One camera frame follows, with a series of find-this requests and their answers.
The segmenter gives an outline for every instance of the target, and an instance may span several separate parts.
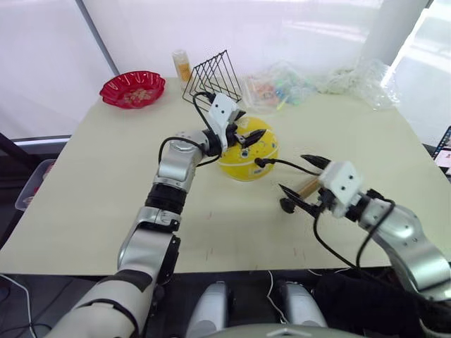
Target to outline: table surface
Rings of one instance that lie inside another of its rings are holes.
[[[204,129],[192,104],[170,79],[151,106],[126,111],[99,100],[59,156],[2,250],[0,271],[105,275],[144,203],[157,169],[161,141],[177,131]],[[372,111],[348,96],[318,94],[273,115],[279,158],[306,167],[300,154],[349,160],[374,188],[412,209],[424,232],[451,259],[451,184],[395,110]],[[217,164],[199,168],[187,197],[176,272],[338,268],[316,242],[312,218],[284,213],[278,183],[297,188],[307,174],[276,165],[253,182],[226,177]],[[365,232],[326,213],[319,232],[351,261]],[[363,266],[388,265],[370,243]]]

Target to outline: clear plastic bag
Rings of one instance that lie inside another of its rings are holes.
[[[297,106],[317,93],[315,86],[286,62],[245,77],[242,87],[245,104],[258,112],[278,111],[285,104]]]
[[[355,68],[335,70],[318,79],[316,87],[320,93],[359,97],[377,111],[392,108],[400,102],[394,75],[389,66],[373,59],[362,61]]]

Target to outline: red plastic plate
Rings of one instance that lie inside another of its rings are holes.
[[[164,91],[166,81],[160,74],[138,70],[109,80],[100,91],[107,104],[124,109],[142,108],[155,102]]]

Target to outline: yellow ball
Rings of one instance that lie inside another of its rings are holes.
[[[260,178],[271,171],[272,164],[260,168],[254,163],[255,158],[277,158],[278,143],[271,127],[259,118],[246,117],[236,122],[237,133],[246,137],[258,129],[266,132],[261,139],[249,146],[241,148],[240,144],[230,147],[219,159],[221,169],[232,178],[239,181],[252,181]]]

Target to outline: silver robot arm segment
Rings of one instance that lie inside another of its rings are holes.
[[[335,217],[347,217],[370,232],[388,212],[390,203],[376,192],[362,193],[362,179],[350,162],[331,162],[319,177],[333,194]],[[431,301],[451,299],[451,269],[444,255],[423,233],[417,216],[396,205],[372,239],[387,253],[402,286]]]
[[[129,338],[142,334],[156,285],[173,274],[180,245],[173,232],[180,226],[196,166],[203,157],[221,155],[234,145],[234,121],[242,114],[234,101],[217,94],[207,116],[211,129],[176,135],[202,149],[182,140],[170,142],[152,190],[119,251],[118,272],[94,285],[46,337]]]

